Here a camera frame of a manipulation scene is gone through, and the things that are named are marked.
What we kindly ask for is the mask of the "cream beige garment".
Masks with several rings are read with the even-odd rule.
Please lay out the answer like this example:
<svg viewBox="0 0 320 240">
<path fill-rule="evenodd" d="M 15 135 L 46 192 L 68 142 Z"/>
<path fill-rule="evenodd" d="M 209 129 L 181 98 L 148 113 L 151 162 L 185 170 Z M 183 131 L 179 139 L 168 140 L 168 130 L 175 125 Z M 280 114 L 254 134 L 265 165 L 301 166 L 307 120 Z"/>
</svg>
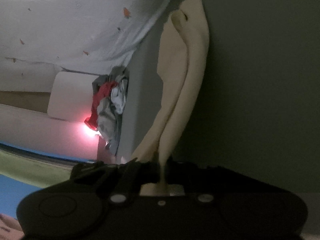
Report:
<svg viewBox="0 0 320 240">
<path fill-rule="evenodd" d="M 158 183 L 146 183 L 141 196 L 168 196 L 164 170 L 190 119 L 199 94 L 209 48 L 209 28 L 202 0 L 184 0 L 170 13 L 159 45 L 157 74 L 163 81 L 161 109 L 133 153 L 160 165 Z"/>
</svg>

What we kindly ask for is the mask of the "grey garment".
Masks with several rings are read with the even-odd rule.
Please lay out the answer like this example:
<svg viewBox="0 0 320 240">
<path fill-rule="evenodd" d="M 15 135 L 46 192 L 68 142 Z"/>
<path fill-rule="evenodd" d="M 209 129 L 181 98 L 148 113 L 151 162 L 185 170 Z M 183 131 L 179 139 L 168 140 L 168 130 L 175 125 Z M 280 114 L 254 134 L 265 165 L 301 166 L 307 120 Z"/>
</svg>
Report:
<svg viewBox="0 0 320 240">
<path fill-rule="evenodd" d="M 94 81 L 120 81 L 126 78 L 129 84 L 129 73 L 123 66 L 114 67 L 110 74 L 97 77 Z M 122 115 L 117 114 L 111 98 L 101 100 L 98 106 L 98 132 L 106 141 L 105 148 L 116 155 L 120 143 Z"/>
</svg>

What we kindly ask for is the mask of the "light blue white garment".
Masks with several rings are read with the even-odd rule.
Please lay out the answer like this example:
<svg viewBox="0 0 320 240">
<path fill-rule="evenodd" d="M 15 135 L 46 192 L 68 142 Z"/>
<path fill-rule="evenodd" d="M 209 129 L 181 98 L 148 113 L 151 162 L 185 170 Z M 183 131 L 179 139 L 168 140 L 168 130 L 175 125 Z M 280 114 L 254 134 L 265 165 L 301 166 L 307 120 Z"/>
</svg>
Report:
<svg viewBox="0 0 320 240">
<path fill-rule="evenodd" d="M 123 114 L 127 100 L 128 79 L 123 78 L 111 91 L 111 102 L 117 114 Z"/>
</svg>

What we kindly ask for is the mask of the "red garment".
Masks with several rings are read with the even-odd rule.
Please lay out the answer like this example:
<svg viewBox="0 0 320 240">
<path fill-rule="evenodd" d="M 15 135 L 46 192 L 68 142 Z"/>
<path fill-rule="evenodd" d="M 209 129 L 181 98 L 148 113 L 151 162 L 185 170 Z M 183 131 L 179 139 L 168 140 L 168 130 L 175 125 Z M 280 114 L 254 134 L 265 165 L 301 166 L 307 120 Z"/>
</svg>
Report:
<svg viewBox="0 0 320 240">
<path fill-rule="evenodd" d="M 94 81 L 93 86 L 93 97 L 91 105 L 91 116 L 84 120 L 84 123 L 88 128 L 93 131 L 98 130 L 98 106 L 101 100 L 109 98 L 111 91 L 116 87 L 118 83 L 116 81 Z"/>
</svg>

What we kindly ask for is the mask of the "white carrot print bedsheet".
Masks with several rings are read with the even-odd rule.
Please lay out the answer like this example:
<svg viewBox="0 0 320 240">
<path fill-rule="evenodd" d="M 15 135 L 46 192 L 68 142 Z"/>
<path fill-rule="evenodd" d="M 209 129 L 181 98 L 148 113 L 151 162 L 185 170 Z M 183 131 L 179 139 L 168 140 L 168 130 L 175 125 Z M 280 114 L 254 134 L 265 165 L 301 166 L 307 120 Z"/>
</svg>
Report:
<svg viewBox="0 0 320 240">
<path fill-rule="evenodd" d="M 171 0 L 1 0 L 1 90 L 52 90 L 58 72 L 126 66 Z"/>
</svg>

